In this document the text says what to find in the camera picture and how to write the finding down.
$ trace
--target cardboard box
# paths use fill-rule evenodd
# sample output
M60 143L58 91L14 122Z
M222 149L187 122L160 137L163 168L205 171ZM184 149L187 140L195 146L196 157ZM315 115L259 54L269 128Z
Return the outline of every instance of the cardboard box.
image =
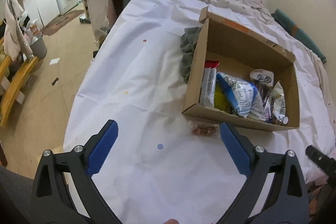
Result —
M296 129L300 126L299 93L294 68L295 56L260 34L234 22L201 11L204 23L191 67L182 113L214 122L230 122L237 127L264 131ZM269 124L239 117L219 109L199 104L205 60L219 60L218 71L250 81L254 69L274 72L274 84L280 81L286 99L286 125Z

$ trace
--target rug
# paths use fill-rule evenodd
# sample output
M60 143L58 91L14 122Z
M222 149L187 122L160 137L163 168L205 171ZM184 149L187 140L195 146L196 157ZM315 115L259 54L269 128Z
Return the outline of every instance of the rug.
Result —
M70 21L72 21L74 18L80 16L83 13L84 13L84 10L73 10L73 11L67 12L65 15L62 15L62 16L59 16L53 19L47 26L41 29L41 32L44 35L53 35L63 26L67 25Z

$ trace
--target beige floor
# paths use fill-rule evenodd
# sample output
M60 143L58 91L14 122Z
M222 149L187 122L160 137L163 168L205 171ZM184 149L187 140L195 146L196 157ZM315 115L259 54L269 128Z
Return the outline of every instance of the beige floor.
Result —
M32 73L30 86L22 89L25 101L14 103L9 122L0 131L7 168L30 178L44 150L63 146L75 94L96 50L91 25L80 24L78 18L54 35L44 36L44 41L48 53ZM49 65L57 57L58 64Z

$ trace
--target blue rubber pad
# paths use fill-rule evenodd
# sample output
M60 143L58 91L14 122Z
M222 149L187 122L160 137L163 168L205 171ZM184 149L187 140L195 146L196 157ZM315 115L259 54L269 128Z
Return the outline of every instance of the blue rubber pad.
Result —
M225 123L220 125L220 137L222 138L222 141L225 144L239 173L249 177L251 175L250 158Z
M86 174L89 177L92 177L93 174L99 173L117 137L118 124L113 122L97 142L88 157L88 167L86 169Z

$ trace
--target kitchen cabinet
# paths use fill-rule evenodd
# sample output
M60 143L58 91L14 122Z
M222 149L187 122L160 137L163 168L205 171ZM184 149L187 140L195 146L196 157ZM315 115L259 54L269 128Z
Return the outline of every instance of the kitchen cabinet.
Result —
M37 7L37 1L36 0L22 0L24 5L24 10L28 13L28 16L31 20L37 19L37 27L41 29L43 27L39 9Z
M56 0L36 0L36 2L44 26L59 15Z

